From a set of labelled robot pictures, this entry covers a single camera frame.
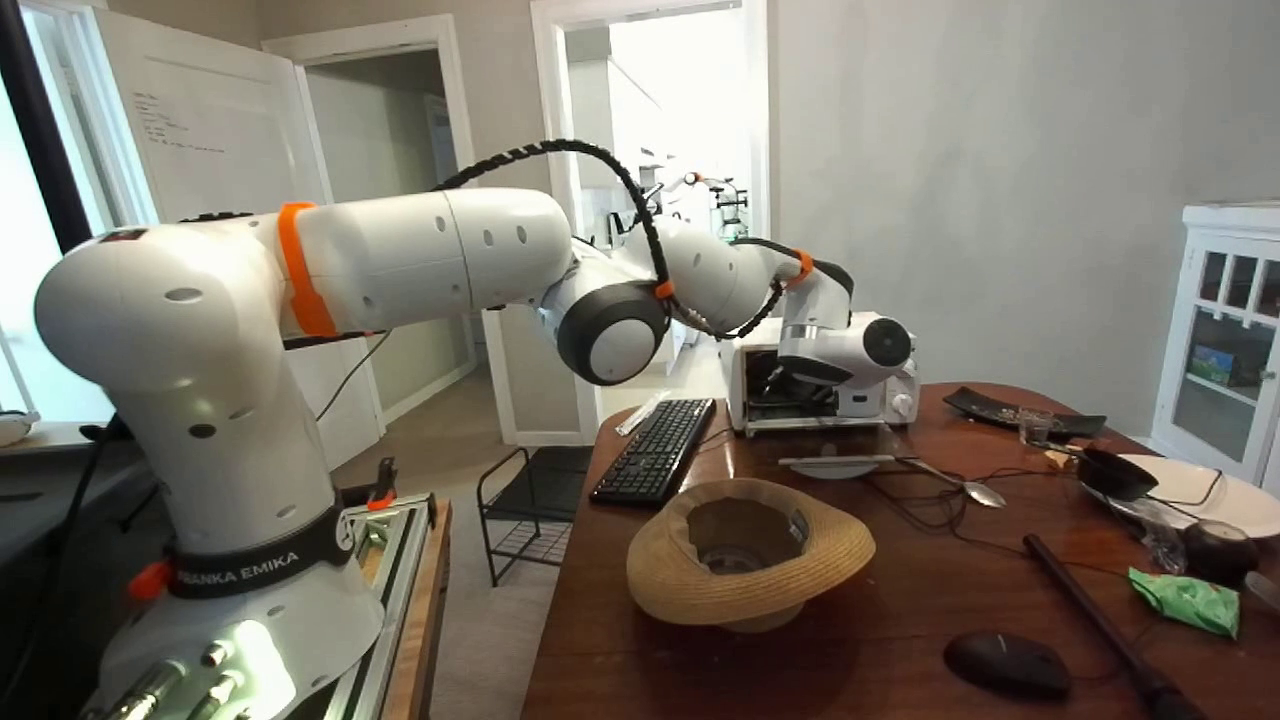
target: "paper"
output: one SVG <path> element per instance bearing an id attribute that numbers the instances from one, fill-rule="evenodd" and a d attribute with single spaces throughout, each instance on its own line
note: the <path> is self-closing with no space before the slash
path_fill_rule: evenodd
<path id="1" fill-rule="evenodd" d="M 1150 450 L 1122 450 L 1123 461 L 1134 461 L 1136 467 L 1156 477 L 1156 487 L 1150 491 L 1150 498 L 1110 498 L 1095 495 L 1105 505 L 1113 505 L 1123 515 L 1136 518 L 1164 518 L 1167 528 L 1190 528 L 1195 518 L 1221 518 L 1240 528 L 1246 534 L 1259 538 L 1259 534 L 1280 534 L 1280 498 L 1240 477 L 1221 477 L 1217 467 L 1204 463 L 1186 463 L 1186 461 L 1167 461 L 1167 454 L 1150 454 Z"/>

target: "gray wall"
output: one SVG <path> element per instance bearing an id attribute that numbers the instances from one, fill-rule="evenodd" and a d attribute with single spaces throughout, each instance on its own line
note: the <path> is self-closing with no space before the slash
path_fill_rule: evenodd
<path id="1" fill-rule="evenodd" d="M 530 0 L 265 0 L 262 31 L 419 10 L 461 22 L 476 153 L 543 135 Z M 1181 204 L 1280 196 L 1276 29 L 1276 0 L 776 0 L 776 237 L 913 322 L 926 380 L 1150 432 Z"/>

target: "white cabinet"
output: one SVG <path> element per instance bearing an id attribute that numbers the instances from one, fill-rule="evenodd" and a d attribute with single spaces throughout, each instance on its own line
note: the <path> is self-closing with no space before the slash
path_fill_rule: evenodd
<path id="1" fill-rule="evenodd" d="M 1152 438 L 1167 454 L 1280 491 L 1280 200 L 1194 204 L 1186 226 Z"/>

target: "white door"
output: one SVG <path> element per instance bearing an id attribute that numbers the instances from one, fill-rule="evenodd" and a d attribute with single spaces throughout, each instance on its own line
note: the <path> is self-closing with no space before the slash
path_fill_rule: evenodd
<path id="1" fill-rule="evenodd" d="M 124 133 L 144 174 L 139 192 L 149 192 L 157 221 L 328 200 L 295 64 L 116 10 L 80 10 L 77 22 L 80 40 L 100 40 L 108 74 L 98 74 L 98 83 L 116 88 L 108 97 L 116 97 L 116 114 L 124 106 Z M 376 380 L 362 362 L 363 350 L 363 341 L 291 350 L 314 410 L 339 390 L 319 419 L 332 467 L 383 435 Z"/>

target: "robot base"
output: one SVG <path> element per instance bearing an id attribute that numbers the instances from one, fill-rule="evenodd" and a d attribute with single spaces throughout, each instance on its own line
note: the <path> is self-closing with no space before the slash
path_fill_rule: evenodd
<path id="1" fill-rule="evenodd" d="M 347 671 L 381 623 L 356 564 L 245 596 L 164 596 L 114 639 L 84 715 L 286 715 Z"/>

